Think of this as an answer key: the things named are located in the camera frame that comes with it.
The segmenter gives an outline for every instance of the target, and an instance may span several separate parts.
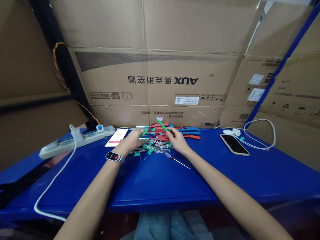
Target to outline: blue shelf frame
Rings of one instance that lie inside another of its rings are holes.
[[[264,99],[266,98],[266,96],[268,95],[270,88],[273,86],[277,76],[279,75],[279,73],[281,72],[283,66],[285,65],[285,63],[287,62],[287,59],[292,55],[293,51],[296,49],[296,47],[298,46],[298,44],[300,43],[301,39],[303,38],[304,34],[307,32],[307,30],[309,29],[309,27],[311,26],[311,24],[313,23],[313,21],[316,19],[316,17],[318,16],[320,11],[320,1],[317,2],[315,8],[313,9],[312,13],[310,14],[310,16],[308,17],[307,21],[305,22],[305,24],[303,25],[301,31],[299,32],[299,34],[297,35],[296,39],[294,40],[294,42],[292,43],[291,47],[289,48],[287,54],[285,55],[284,59],[282,60],[282,62],[280,63],[277,71],[275,72],[275,74],[273,75],[269,85],[267,86],[266,90],[264,91],[263,95],[261,96],[260,100],[258,101],[257,105],[255,106],[255,108],[253,109],[252,113],[250,114],[246,124],[248,122],[251,122],[254,117],[257,115],[258,110],[261,106],[261,104],[263,103]]]

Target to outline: watch face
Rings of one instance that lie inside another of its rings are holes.
[[[108,152],[107,155],[106,155],[106,158],[110,159],[112,161],[117,161],[120,158],[120,156],[119,156],[119,154],[116,154],[116,153],[113,153],[113,152]]]

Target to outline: red and yellow wire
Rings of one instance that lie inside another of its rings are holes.
[[[61,85],[63,86],[64,90],[68,93],[68,94],[71,94],[69,89],[67,88],[67,85],[62,77],[62,74],[60,72],[60,69],[59,69],[59,66],[58,66],[58,62],[57,62],[57,57],[56,57],[56,51],[57,51],[57,48],[59,45],[65,45],[67,46],[64,42],[57,42],[55,45],[54,45],[54,48],[53,48],[53,62],[54,62],[54,66],[56,67],[56,72],[57,72],[57,76],[58,76],[58,79],[59,79],[59,82],[61,83]],[[85,107],[83,106],[81,103],[79,103],[78,101],[75,100],[76,103],[78,103],[81,107],[83,107],[85,110],[87,110],[87,112],[93,117],[94,120],[96,120],[96,122],[98,123],[98,125],[100,125],[100,122],[98,121],[98,119]]]

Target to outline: forearm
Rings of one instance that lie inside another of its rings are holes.
[[[186,158],[206,180],[222,204],[255,239],[292,239],[286,230],[252,197],[194,151]]]
[[[106,208],[121,163],[107,161],[54,238],[92,239]]]

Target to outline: screwdriver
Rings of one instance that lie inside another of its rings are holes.
[[[164,155],[172,160],[175,160],[176,162],[180,163],[181,165],[185,166],[186,168],[188,168],[186,165],[182,164],[181,162],[179,162],[177,159],[174,159],[169,153],[164,153]]]

